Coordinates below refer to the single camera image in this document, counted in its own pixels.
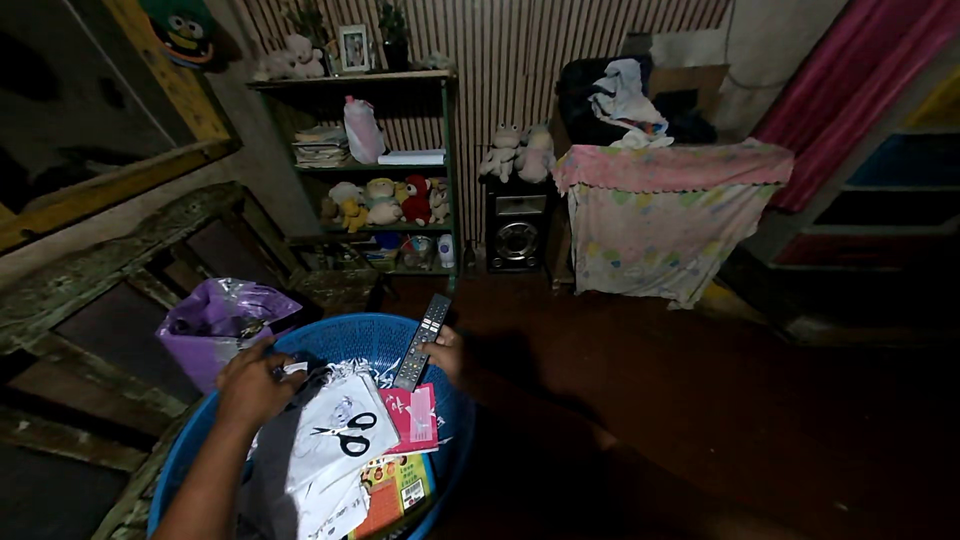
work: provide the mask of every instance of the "blue plastic basket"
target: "blue plastic basket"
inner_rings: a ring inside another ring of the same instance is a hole
[[[406,317],[385,313],[355,313],[331,317],[292,331],[281,337],[274,348],[287,354],[312,355],[328,362],[366,358],[383,377],[392,374],[385,371],[403,356],[416,330],[417,321]],[[429,366],[423,375],[423,382],[433,382],[437,416],[444,419],[438,429],[440,439],[453,438],[442,444],[438,451],[429,454],[439,497],[410,533],[409,538],[413,540],[425,537],[433,527],[467,465],[473,443],[475,414],[473,401],[454,388],[441,369]],[[214,392],[206,397],[170,449],[150,506],[148,534],[154,533],[163,512],[180,489],[194,457],[213,426],[216,410],[217,393]]]

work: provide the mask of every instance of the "stuffed toy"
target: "stuffed toy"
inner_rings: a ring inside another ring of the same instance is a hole
[[[446,201],[446,189],[434,189],[430,192],[430,214],[430,223],[441,225],[450,214],[450,204]]]
[[[423,227],[430,220],[430,201],[427,200],[427,193],[430,191],[430,183],[421,175],[415,174],[407,177],[407,197],[403,201],[403,221],[416,222]]]
[[[374,178],[367,183],[367,225],[392,225],[403,215],[394,198],[394,181]]]
[[[346,199],[340,210],[344,213],[344,227],[348,233],[356,233],[358,229],[367,223],[367,215],[370,213],[366,207],[361,207],[356,199]]]
[[[397,182],[394,184],[394,198],[398,203],[403,205],[403,201],[407,200],[410,194],[407,193],[407,183],[406,182]]]
[[[330,188],[328,195],[340,207],[348,233],[356,233],[357,229],[367,223],[368,210],[360,206],[363,201],[362,187],[350,182],[340,182]]]
[[[213,59],[215,22],[203,0],[140,0],[150,29],[170,60],[199,67]]]
[[[505,184],[510,180],[510,173],[514,172],[514,157],[519,144],[520,133],[516,126],[505,126],[501,122],[493,134],[493,148],[480,162],[480,175],[493,174]]]
[[[253,79],[258,82],[287,79],[294,76],[296,56],[287,50],[274,51],[260,60]]]
[[[330,197],[323,197],[320,200],[320,223],[328,227],[334,223],[340,223],[340,207]]]
[[[293,75],[295,79],[319,79],[326,77],[324,65],[320,59],[324,53],[320,49],[314,49],[310,39],[300,34],[291,34],[286,38],[287,50],[293,53],[297,62],[294,64]]]
[[[550,169],[556,164],[553,137],[546,126],[531,127],[527,145],[516,156],[516,175],[530,184],[539,184],[546,180]]]

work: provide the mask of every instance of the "hand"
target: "hand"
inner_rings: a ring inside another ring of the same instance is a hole
[[[217,388],[220,389],[217,422],[239,429],[258,430],[283,410],[306,380],[303,370],[286,375],[281,380],[274,378],[273,372],[277,367],[294,362],[283,353],[263,357],[263,352],[275,341],[275,337],[257,341],[234,356],[217,375]]]
[[[430,363],[444,370],[456,384],[464,369],[464,338],[447,325],[440,329],[436,343],[421,343],[417,349],[430,355]]]

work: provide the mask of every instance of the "tv remote control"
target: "tv remote control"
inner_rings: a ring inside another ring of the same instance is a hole
[[[427,359],[430,355],[421,353],[417,350],[420,343],[433,343],[437,340],[437,334],[440,333],[440,327],[444,324],[446,311],[450,308],[450,299],[445,296],[435,294],[427,307],[426,313],[417,326],[417,332],[414,338],[410,340],[410,346],[407,347],[403,361],[396,370],[394,377],[394,387],[403,388],[408,392],[413,392],[417,387],[417,381],[423,375],[426,368]]]

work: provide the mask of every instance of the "green cartoon decoration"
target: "green cartoon decoration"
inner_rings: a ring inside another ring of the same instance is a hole
[[[140,6],[172,61],[197,68],[213,58],[215,22],[204,0],[140,0]]]

